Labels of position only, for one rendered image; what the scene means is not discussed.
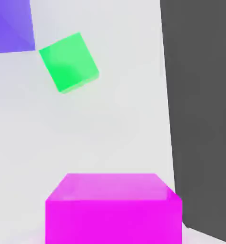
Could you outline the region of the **small magenta cube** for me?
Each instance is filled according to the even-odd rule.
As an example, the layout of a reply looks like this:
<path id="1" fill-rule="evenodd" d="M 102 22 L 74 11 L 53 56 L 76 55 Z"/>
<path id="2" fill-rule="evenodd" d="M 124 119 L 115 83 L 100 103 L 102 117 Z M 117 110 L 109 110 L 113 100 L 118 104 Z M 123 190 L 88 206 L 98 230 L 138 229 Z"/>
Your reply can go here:
<path id="1" fill-rule="evenodd" d="M 182 200 L 154 173 L 68 173 L 45 202 L 45 244 L 182 244 Z"/>

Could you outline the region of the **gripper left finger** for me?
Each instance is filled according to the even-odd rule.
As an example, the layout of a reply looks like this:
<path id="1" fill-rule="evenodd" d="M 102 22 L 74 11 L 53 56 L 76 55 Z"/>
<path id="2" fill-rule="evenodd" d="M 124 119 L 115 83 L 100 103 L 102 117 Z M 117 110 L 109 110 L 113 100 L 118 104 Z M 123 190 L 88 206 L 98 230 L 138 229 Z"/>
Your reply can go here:
<path id="1" fill-rule="evenodd" d="M 0 244 L 45 244 L 45 226 L 0 226 Z"/>

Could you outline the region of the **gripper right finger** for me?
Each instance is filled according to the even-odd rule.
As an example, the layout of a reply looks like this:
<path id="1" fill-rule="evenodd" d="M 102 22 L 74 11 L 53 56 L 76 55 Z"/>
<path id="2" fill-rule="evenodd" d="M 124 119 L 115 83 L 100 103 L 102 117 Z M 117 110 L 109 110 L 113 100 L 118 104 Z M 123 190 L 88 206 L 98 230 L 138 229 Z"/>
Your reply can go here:
<path id="1" fill-rule="evenodd" d="M 187 228 L 182 223 L 182 244 L 226 244 L 226 242 L 192 228 Z"/>

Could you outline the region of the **small green cube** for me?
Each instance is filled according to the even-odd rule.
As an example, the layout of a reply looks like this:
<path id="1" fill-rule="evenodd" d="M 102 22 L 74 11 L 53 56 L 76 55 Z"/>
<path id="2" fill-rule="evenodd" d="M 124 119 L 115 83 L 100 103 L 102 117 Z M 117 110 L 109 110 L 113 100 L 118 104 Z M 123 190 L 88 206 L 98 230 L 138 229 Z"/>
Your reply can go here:
<path id="1" fill-rule="evenodd" d="M 39 50 L 57 90 L 68 93 L 99 77 L 99 70 L 81 33 Z"/>

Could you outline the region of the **large purple box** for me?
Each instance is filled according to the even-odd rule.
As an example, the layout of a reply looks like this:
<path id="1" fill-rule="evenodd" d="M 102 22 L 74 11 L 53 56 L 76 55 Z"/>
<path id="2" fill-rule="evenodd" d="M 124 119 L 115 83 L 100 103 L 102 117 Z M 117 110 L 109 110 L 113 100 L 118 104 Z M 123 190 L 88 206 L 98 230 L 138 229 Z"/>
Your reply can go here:
<path id="1" fill-rule="evenodd" d="M 0 53 L 33 50 L 30 0 L 0 0 Z"/>

